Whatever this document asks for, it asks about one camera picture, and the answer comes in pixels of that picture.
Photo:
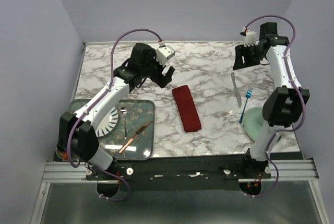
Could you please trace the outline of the dark red cloth napkin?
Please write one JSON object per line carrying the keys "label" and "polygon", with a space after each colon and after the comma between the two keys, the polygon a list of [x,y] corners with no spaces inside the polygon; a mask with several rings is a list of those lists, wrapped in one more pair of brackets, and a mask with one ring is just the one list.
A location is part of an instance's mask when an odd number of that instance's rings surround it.
{"label": "dark red cloth napkin", "polygon": [[184,131],[186,133],[201,130],[201,122],[188,85],[172,89]]}

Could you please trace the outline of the blue handled fork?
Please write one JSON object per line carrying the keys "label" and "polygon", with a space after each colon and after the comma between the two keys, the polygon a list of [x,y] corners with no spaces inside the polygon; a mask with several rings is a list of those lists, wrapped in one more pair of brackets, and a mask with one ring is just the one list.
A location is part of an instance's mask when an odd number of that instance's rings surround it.
{"label": "blue handled fork", "polygon": [[239,123],[241,124],[242,121],[243,121],[243,118],[244,118],[244,114],[245,114],[245,111],[246,111],[246,108],[247,108],[247,103],[250,99],[250,97],[252,96],[252,93],[253,93],[253,89],[252,88],[248,88],[247,92],[246,92],[246,101],[245,101],[245,104],[244,104],[244,108],[243,108],[243,111],[242,111],[242,114],[241,114],[241,117],[239,119]]}

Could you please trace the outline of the teal floral serving tray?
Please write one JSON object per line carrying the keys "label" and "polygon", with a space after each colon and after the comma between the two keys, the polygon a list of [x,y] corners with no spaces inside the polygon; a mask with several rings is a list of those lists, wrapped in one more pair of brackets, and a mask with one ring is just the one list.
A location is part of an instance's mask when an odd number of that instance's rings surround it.
{"label": "teal floral serving tray", "polygon": [[155,104],[121,100],[96,128],[100,146],[117,160],[147,160],[154,142]]}

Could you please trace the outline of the aluminium frame rail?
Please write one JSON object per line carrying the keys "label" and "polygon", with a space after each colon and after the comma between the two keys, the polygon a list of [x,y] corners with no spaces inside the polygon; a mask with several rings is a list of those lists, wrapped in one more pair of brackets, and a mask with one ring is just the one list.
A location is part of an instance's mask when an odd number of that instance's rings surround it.
{"label": "aluminium frame rail", "polygon": [[[224,164],[214,157],[154,158],[146,161],[120,161],[112,173],[135,181],[143,179],[204,179],[217,177],[219,180],[233,180],[240,183],[275,181],[314,181],[319,178],[312,160],[275,160],[266,166],[263,172],[243,172],[236,164]],[[45,166],[42,182],[77,183],[97,181],[112,183],[116,178],[96,168],[80,165],[73,168],[67,162],[48,162]]]}

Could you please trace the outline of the black and orange cup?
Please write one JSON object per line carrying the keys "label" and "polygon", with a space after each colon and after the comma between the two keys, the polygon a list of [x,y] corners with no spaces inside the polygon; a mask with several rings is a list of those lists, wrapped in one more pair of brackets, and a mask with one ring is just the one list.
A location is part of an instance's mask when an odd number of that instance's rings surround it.
{"label": "black and orange cup", "polygon": [[67,151],[56,150],[56,156],[62,161],[68,161]]}

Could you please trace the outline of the silver table knife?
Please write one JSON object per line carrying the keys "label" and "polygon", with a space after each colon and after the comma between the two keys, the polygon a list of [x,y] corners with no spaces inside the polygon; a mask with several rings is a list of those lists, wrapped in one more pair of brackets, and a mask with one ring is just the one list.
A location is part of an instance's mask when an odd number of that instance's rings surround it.
{"label": "silver table knife", "polygon": [[241,95],[240,95],[240,93],[238,91],[238,88],[237,88],[237,85],[236,85],[235,73],[234,72],[231,73],[231,79],[232,79],[232,84],[233,84],[233,88],[234,88],[235,97],[236,97],[236,100],[237,100],[237,105],[238,105],[239,108],[241,108],[242,98],[241,98]]}

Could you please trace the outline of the blue striped white plate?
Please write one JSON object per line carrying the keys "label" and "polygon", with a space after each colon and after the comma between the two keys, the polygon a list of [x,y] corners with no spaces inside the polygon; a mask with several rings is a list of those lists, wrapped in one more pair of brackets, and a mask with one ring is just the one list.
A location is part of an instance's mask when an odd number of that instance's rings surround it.
{"label": "blue striped white plate", "polygon": [[97,138],[102,138],[112,133],[118,124],[118,120],[119,120],[118,109],[117,107],[113,107],[98,125],[96,129]]}

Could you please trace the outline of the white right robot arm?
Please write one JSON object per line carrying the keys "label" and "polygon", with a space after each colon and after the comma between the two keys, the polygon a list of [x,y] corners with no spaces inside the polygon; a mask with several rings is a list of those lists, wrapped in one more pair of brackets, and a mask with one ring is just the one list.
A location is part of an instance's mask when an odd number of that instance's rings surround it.
{"label": "white right robot arm", "polygon": [[270,153],[282,133],[291,131],[290,126],[304,114],[310,92],[297,80],[290,60],[291,41],[278,35],[277,23],[262,24],[259,33],[244,28],[241,35],[245,41],[235,47],[233,70],[259,65],[265,58],[275,87],[262,107],[264,122],[259,138],[247,150],[240,165],[241,174],[252,178],[264,173]]}

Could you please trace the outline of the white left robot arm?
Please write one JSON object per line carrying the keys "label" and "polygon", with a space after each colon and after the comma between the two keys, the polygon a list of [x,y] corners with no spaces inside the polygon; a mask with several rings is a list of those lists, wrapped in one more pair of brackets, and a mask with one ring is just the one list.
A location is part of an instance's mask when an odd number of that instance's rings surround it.
{"label": "white left robot arm", "polygon": [[163,70],[175,50],[163,42],[157,49],[144,43],[136,43],[130,57],[113,70],[111,79],[84,106],[74,113],[64,112],[59,121],[58,146],[67,152],[68,161],[77,168],[72,157],[98,167],[98,174],[105,180],[115,176],[114,158],[100,147],[96,128],[109,111],[147,78],[160,88],[166,87],[175,71],[169,67]]}

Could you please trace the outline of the rose gold knife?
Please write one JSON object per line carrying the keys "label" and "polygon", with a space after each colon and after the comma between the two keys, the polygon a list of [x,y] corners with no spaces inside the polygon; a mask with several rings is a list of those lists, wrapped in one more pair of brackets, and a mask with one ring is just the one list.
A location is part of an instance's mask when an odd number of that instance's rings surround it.
{"label": "rose gold knife", "polygon": [[121,149],[118,151],[119,154],[122,154],[127,147],[152,123],[152,121],[147,122],[146,124],[142,125],[136,132],[133,134],[133,136],[121,147]]}

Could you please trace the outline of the light green plate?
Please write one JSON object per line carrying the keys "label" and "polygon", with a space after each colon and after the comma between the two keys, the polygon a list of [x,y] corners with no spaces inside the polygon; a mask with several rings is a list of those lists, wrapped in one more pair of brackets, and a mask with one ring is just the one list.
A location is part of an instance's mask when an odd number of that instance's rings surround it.
{"label": "light green plate", "polygon": [[242,122],[246,134],[255,143],[264,143],[265,141],[268,141],[275,130],[264,120],[262,107],[248,109],[244,113]]}

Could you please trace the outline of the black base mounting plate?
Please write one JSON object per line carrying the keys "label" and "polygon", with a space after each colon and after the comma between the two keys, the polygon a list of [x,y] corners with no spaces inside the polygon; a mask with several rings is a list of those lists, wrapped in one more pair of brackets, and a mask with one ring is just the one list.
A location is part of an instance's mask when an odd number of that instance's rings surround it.
{"label": "black base mounting plate", "polygon": [[185,190],[238,190],[240,180],[252,183],[269,179],[265,172],[268,162],[256,167],[244,155],[215,155],[192,157],[150,158],[147,160],[117,160],[106,172],[93,169],[87,176],[100,185],[121,176],[122,191],[185,191]]}

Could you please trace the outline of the silver spoon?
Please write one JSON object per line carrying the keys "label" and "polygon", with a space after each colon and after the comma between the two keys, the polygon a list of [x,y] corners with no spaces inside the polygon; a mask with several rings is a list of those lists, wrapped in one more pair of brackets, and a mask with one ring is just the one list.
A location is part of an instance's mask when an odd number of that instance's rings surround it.
{"label": "silver spoon", "polygon": [[120,108],[120,112],[123,115],[123,123],[124,123],[124,139],[127,139],[127,126],[126,126],[126,118],[128,114],[128,110],[125,107]]}

